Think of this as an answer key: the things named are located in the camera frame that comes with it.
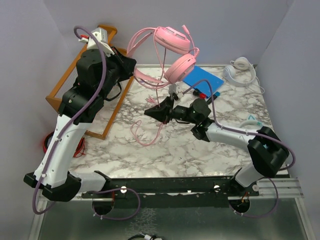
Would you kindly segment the pink cat-ear headphones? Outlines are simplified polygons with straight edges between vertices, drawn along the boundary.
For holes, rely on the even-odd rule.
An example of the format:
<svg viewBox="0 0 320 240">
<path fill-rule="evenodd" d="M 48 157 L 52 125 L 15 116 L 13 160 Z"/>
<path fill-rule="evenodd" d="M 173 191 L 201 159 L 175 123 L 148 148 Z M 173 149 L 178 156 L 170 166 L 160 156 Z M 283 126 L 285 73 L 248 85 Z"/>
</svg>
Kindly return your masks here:
<svg viewBox="0 0 320 240">
<path fill-rule="evenodd" d="M 126 49 L 127 56 L 132 57 L 140 45 L 152 36 L 156 56 L 161 67 L 159 78 L 146 75 L 135 68 L 133 77 L 141 86 L 157 91 L 181 82 L 192 72 L 200 50 L 195 47 L 188 28 L 185 25 L 182 28 L 185 33 L 181 33 L 169 26 L 146 27 L 137 31 L 132 36 Z M 166 57 L 167 50 L 181 55 L 167 70 L 165 70 L 165 60 L 160 59 L 157 45 L 164 47 L 164 58 Z"/>
</svg>

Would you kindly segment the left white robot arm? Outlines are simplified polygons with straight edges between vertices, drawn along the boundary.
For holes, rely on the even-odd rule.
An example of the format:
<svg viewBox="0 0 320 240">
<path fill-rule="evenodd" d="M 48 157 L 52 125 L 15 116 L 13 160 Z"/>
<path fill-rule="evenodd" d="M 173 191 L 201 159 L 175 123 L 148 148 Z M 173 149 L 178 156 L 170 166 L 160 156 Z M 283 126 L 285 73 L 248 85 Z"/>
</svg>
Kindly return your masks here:
<svg viewBox="0 0 320 240">
<path fill-rule="evenodd" d="M 110 193 L 108 177 L 100 171 L 76 174 L 69 168 L 81 138 L 104 102 L 109 101 L 108 94 L 135 70 L 135 59 L 122 55 L 115 47 L 112 50 L 115 53 L 104 58 L 98 49 L 82 53 L 76 62 L 75 82 L 62 96 L 45 156 L 36 171 L 24 176 L 27 185 L 41 189 L 50 201 L 68 202 L 85 192 L 94 192 L 101 198 Z"/>
</svg>

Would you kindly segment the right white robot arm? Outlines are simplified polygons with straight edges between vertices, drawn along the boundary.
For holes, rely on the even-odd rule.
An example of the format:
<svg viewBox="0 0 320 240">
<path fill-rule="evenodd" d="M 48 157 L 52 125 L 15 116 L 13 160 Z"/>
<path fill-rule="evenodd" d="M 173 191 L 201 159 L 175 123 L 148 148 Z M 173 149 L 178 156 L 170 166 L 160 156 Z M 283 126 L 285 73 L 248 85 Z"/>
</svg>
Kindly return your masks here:
<svg viewBox="0 0 320 240">
<path fill-rule="evenodd" d="M 178 120 L 194 124 L 192 134 L 205 142 L 217 142 L 248 151 L 251 163 L 241 168 L 232 177 L 229 189 L 240 196 L 248 187 L 263 177 L 273 178 L 289 156 L 289 150 L 269 127 L 263 126 L 253 134 L 243 128 L 230 131 L 218 126 L 209 118 L 211 110 L 204 99 L 194 100 L 189 107 L 174 106 L 174 99 L 166 97 L 160 105 L 145 110 L 144 114 L 163 124 Z"/>
</svg>

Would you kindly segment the teal cat-ear headphones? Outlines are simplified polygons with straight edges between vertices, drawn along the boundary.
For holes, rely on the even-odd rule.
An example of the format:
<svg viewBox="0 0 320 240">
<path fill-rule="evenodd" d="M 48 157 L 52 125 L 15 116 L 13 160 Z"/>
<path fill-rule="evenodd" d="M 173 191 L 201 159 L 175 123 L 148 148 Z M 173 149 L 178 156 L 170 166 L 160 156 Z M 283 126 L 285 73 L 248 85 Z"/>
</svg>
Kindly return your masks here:
<svg viewBox="0 0 320 240">
<path fill-rule="evenodd" d="M 239 127 L 244 128 L 245 126 L 257 126 L 258 128 L 263 127 L 263 123 L 258 121 L 253 115 L 249 115 L 245 121 L 243 121 Z"/>
</svg>

